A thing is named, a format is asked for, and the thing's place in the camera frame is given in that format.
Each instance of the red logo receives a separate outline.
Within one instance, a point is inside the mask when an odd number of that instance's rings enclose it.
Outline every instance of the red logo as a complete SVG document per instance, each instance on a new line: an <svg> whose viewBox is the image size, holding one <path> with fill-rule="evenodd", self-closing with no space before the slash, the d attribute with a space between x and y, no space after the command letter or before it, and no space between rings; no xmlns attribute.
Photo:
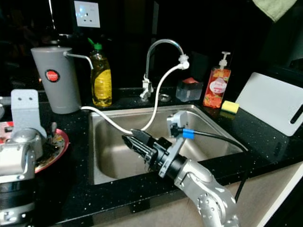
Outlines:
<svg viewBox="0 0 303 227"><path fill-rule="evenodd" d="M55 70L47 70L45 76L50 82L57 82L60 79L59 74Z"/></svg>

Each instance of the towel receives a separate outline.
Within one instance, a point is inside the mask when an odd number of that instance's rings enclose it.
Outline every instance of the towel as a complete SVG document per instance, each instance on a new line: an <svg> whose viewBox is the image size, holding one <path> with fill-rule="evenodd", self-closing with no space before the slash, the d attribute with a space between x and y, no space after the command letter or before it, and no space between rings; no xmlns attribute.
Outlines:
<svg viewBox="0 0 303 227"><path fill-rule="evenodd" d="M274 22L277 22L297 0L252 0Z"/></svg>

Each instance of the faucet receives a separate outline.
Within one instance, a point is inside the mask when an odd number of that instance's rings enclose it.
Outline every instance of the faucet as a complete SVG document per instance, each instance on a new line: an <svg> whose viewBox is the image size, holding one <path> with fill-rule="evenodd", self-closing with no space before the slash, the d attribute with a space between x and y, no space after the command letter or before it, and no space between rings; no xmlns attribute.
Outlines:
<svg viewBox="0 0 303 227"><path fill-rule="evenodd" d="M187 61L188 57L184 54L181 46L171 40L171 39L160 39L156 42L154 42L148 49L148 52L147 52L147 56L146 56L146 70L145 70L145 75L143 77L143 92L140 94L140 97L142 99L142 101L145 101L147 102L148 101L148 98L151 96L152 92L153 92L153 87L152 87L152 83L150 82L150 80L148 79L148 71L149 71L149 67L150 67L150 57L151 57L151 53L153 51L153 49L159 45L159 44L162 44L162 43L167 43L167 44L172 44L174 45L175 47L177 47L177 49L179 50L181 56L179 58L179 61L182 62L182 61Z"/></svg>

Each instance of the white hose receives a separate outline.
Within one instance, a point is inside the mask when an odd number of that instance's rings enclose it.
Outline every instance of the white hose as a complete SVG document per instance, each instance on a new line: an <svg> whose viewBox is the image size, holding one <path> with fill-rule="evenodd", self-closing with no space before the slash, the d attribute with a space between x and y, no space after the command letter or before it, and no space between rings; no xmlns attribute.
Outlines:
<svg viewBox="0 0 303 227"><path fill-rule="evenodd" d="M183 68L182 64L176 65L176 66L172 67L170 70L168 70L164 74L164 76L161 78L161 80L160 80L160 82L159 82L159 84L157 86L157 90L156 90L155 106L154 106L154 109L153 109L153 112L152 112L152 116L151 116L150 120L148 121L148 123L143 128L141 128L142 131L147 130L150 127L150 125L152 124L153 120L155 119L157 108L158 108L158 98L159 98L159 93L160 93L160 88L161 88L162 83L164 82L164 80L166 79L166 77L169 74L171 74L173 71L175 71L177 69L182 69L182 68ZM109 117L107 117L102 111L98 110L95 107L92 107L92 106L83 106L83 107L81 107L81 110L92 110L95 113L97 113L100 116L102 116L105 120L107 120L110 124L112 124L116 129L120 130L121 132L123 132L125 134L132 134L132 131L126 130L126 129L120 127L113 120L111 120Z"/></svg>

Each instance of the cutting board handle hole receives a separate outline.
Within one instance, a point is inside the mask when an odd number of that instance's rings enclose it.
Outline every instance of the cutting board handle hole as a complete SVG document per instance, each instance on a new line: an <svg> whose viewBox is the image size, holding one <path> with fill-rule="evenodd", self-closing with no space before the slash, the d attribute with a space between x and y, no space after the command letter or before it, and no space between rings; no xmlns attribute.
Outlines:
<svg viewBox="0 0 303 227"><path fill-rule="evenodd" d="M302 113L303 113L303 104L298 109L298 111L294 114L293 118L290 120L290 123L294 124L298 120L298 118L301 116Z"/></svg>

